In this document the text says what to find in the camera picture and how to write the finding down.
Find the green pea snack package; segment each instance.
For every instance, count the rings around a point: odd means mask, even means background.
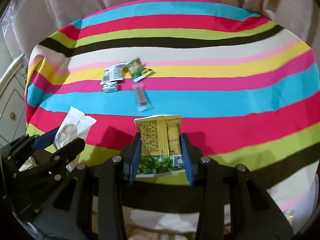
[[[125,64],[125,66],[128,68],[133,82],[138,82],[141,79],[147,77],[151,73],[153,73],[153,70],[150,68],[145,68],[141,64],[140,58],[135,58],[134,60],[130,61],[129,63]]]
[[[184,170],[180,146],[181,115],[134,119],[141,133],[137,177],[163,176]]]

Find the snack bar wrapper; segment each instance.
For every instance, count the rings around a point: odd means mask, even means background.
[[[137,101],[138,101],[138,110],[144,111],[151,108],[150,103],[148,102],[148,99],[143,91],[143,84],[138,83],[132,86],[132,89],[134,90]]]
[[[97,120],[91,116],[87,116],[78,109],[71,107],[54,137],[53,145],[56,150],[59,150],[75,138],[85,140],[91,126],[95,124],[96,121]],[[75,160],[67,165],[69,171],[74,169],[78,164],[78,160],[79,155]]]
[[[153,115],[134,119],[141,133],[137,177],[162,176],[183,171],[180,146],[181,115]]]
[[[129,69],[132,80],[135,83],[153,73],[152,69],[143,67],[141,60],[138,57],[127,63],[126,67]]]

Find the drawer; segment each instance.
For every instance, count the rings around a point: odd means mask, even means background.
[[[26,108],[21,89],[23,90],[13,77],[0,97],[0,135],[9,142],[13,141]]]
[[[20,118],[20,122],[18,124],[18,128],[17,128],[16,134],[14,135],[13,140],[18,139],[22,135],[26,134],[27,125],[26,125],[26,111],[25,110],[26,109],[24,109],[23,114]]]

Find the barcode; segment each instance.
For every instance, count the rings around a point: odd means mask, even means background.
[[[172,167],[179,167],[179,166],[183,166],[183,158],[182,158],[182,154],[179,154],[179,155],[172,155],[172,158],[173,158]]]
[[[107,72],[104,74],[102,81],[103,82],[108,82],[110,80],[110,73]]]

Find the yellow snack package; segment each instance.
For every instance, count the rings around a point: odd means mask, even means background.
[[[134,120],[141,133],[138,175],[184,169],[180,146],[181,115],[153,115]]]

